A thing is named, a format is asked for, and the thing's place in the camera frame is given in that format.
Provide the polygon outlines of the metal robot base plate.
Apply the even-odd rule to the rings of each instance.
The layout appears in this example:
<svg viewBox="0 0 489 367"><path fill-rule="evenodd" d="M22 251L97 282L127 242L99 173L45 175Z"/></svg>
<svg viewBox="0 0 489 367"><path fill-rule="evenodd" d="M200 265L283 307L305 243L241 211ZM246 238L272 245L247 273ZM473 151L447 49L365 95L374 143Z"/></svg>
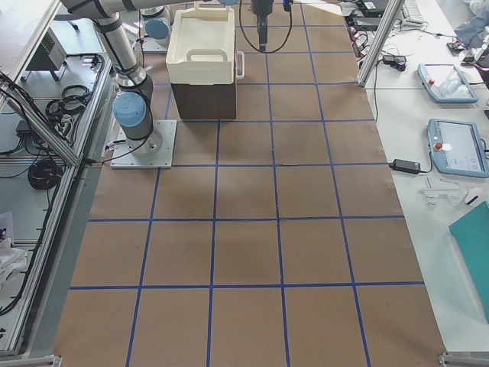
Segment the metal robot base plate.
<svg viewBox="0 0 489 367"><path fill-rule="evenodd" d="M115 159L109 162L110 166L123 169L171 168L177 123L177 120L154 120L154 130L149 139L131 153L138 143L132 140L126 142L125 133L119 127L117 139L123 142L114 147Z"/></svg>

